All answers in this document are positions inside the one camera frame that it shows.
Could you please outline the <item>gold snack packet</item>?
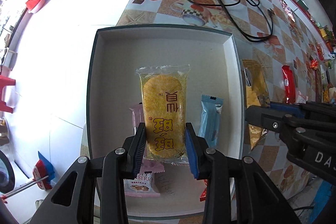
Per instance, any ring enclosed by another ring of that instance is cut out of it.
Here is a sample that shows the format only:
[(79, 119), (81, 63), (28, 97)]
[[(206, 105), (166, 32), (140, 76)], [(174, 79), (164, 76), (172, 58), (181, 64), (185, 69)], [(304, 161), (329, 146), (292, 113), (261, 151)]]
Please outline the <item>gold snack packet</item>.
[[(270, 106), (268, 87), (263, 75), (263, 69), (260, 63), (255, 60), (242, 59), (242, 65), (245, 75), (245, 96), (246, 105), (250, 106)], [(248, 125), (248, 136), (251, 151), (258, 145), (261, 139), (265, 137), (267, 130)]]

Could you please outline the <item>yellow rice cracker packet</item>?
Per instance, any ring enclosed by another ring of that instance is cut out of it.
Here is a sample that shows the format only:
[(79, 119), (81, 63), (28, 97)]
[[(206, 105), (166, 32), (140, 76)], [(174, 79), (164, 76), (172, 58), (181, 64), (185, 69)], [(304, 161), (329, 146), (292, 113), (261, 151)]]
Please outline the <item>yellow rice cracker packet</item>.
[(147, 137), (147, 159), (187, 162), (186, 89), (189, 65), (141, 67), (139, 75)]

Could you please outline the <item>pink cranberry packet right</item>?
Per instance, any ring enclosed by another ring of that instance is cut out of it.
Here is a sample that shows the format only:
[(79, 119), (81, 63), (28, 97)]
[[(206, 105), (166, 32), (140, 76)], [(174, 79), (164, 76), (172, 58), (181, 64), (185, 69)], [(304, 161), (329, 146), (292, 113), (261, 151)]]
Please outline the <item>pink cranberry packet right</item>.
[(306, 102), (308, 101), (309, 97), (302, 94), (299, 90), (297, 91), (297, 96), (296, 96), (296, 103), (304, 103), (306, 104)]

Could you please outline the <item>pink cranberry packet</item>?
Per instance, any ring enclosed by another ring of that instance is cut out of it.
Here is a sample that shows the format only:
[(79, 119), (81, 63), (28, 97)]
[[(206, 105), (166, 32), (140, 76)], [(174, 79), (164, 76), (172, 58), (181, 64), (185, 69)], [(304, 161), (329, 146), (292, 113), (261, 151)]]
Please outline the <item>pink cranberry packet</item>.
[(297, 91), (297, 96), (296, 96), (296, 103), (304, 103), (306, 104), (306, 102), (308, 101), (309, 97), (302, 94), (299, 90)]
[(130, 197), (159, 197), (155, 185), (155, 174), (164, 173), (164, 165), (159, 161), (143, 159), (140, 171), (133, 180), (124, 180), (124, 192)]

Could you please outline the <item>pink cranberry packet left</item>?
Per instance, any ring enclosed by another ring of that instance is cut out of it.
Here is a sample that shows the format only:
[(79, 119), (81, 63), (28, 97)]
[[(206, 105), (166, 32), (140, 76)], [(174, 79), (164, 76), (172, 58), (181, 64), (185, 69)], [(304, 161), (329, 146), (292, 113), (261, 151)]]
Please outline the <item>pink cranberry packet left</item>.
[(140, 171), (133, 180), (124, 180), (124, 192), (130, 197), (159, 197), (155, 185), (155, 174), (164, 173), (164, 165), (159, 161), (143, 159)]

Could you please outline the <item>red crinkled snack packet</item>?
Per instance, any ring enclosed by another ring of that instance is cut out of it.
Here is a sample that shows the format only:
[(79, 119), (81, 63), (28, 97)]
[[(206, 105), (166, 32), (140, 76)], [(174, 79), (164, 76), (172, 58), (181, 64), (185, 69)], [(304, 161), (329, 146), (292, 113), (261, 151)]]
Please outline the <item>red crinkled snack packet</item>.
[(203, 192), (201, 193), (201, 195), (200, 195), (200, 198), (199, 198), (199, 201), (200, 201), (200, 202), (205, 201), (205, 200), (206, 200), (206, 197), (207, 197), (208, 180), (207, 180), (207, 179), (204, 179), (203, 181), (204, 181), (206, 187), (205, 187), (204, 191), (203, 191)]

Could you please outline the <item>long red snack packet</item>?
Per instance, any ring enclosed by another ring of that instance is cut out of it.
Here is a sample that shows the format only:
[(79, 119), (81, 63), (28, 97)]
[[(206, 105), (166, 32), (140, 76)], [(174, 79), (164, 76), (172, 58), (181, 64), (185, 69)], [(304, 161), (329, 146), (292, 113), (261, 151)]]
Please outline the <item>long red snack packet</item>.
[(282, 66), (282, 74), (284, 77), (285, 98), (287, 104), (295, 103), (295, 79), (294, 73), (289, 65)]

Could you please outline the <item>red foil candy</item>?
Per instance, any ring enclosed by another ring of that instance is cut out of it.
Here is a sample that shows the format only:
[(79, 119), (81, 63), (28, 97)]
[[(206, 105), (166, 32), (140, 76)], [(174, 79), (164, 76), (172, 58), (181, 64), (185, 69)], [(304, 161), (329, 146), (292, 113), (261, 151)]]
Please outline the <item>red foil candy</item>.
[(318, 60), (316, 60), (316, 59), (312, 59), (312, 60), (310, 60), (310, 63), (309, 63), (309, 67), (311, 68), (311, 69), (313, 69), (313, 70), (317, 70), (318, 69), (318, 66), (319, 66), (319, 62), (318, 62)]

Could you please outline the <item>pink plain snack packet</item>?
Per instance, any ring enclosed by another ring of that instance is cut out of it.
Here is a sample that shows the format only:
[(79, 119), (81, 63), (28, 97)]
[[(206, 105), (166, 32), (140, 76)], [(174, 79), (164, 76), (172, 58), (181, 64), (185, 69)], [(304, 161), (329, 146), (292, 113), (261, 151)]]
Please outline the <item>pink plain snack packet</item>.
[(135, 106), (132, 106), (130, 110), (132, 113), (132, 124), (133, 124), (134, 133), (136, 133), (139, 124), (145, 122), (144, 116), (143, 116), (142, 102), (139, 104), (136, 104)]

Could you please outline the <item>light blue snack packet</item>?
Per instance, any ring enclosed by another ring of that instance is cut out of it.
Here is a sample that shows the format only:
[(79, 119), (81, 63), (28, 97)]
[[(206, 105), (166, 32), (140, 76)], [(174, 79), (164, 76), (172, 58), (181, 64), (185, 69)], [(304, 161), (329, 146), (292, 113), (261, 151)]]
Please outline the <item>light blue snack packet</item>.
[(201, 123), (198, 136), (206, 140), (209, 147), (216, 148), (220, 129), (223, 99), (202, 95)]

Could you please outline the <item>dark green white tray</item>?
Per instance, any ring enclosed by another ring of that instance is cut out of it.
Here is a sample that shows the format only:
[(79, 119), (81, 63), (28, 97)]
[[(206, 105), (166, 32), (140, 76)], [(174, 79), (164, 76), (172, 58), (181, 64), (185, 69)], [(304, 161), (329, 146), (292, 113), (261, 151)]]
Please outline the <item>dark green white tray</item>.
[[(107, 155), (134, 134), (131, 106), (142, 102), (136, 69), (162, 65), (189, 65), (185, 96), (185, 122), (198, 133), (201, 95), (224, 100), (217, 150), (236, 159), (242, 157), (244, 96), (240, 61), (234, 36), (205, 27), (149, 24), (99, 29), (93, 42), (87, 87), (87, 130), (91, 157)], [(177, 111), (173, 92), (161, 92), (162, 114), (151, 115), (159, 141), (163, 130), (175, 129)], [(203, 213), (199, 197), (205, 183), (194, 179), (188, 164), (164, 163), (155, 175), (159, 197), (126, 196), (127, 214), (136, 220), (166, 220)]]

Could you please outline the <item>pink floral snack bag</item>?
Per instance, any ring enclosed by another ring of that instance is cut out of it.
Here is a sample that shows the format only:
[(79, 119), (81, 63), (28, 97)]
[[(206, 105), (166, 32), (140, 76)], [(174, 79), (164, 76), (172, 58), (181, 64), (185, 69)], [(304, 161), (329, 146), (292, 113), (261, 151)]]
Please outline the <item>pink floral snack bag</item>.
[(288, 4), (287, 4), (284, 0), (280, 0), (280, 2), (281, 2), (281, 5), (282, 5), (282, 9), (283, 9), (284, 12), (286, 13), (287, 17), (288, 17), (293, 23), (295, 23), (295, 18), (294, 18), (292, 9), (288, 6)]

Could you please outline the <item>red plastic stool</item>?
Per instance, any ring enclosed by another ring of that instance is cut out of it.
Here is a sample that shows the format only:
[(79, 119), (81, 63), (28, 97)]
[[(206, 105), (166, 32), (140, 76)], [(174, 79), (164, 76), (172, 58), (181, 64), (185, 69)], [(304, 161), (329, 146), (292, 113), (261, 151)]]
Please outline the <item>red plastic stool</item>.
[(16, 85), (16, 80), (15, 79), (11, 79), (9, 77), (0, 75), (0, 84), (1, 84), (1, 91), (0, 91), (0, 96), (1, 96), (1, 101), (0, 101), (0, 110), (2, 112), (6, 112), (6, 113), (11, 113), (13, 114), (13, 108), (8, 106), (5, 98), (6, 98), (6, 94), (7, 94), (7, 87), (8, 86), (15, 86)]

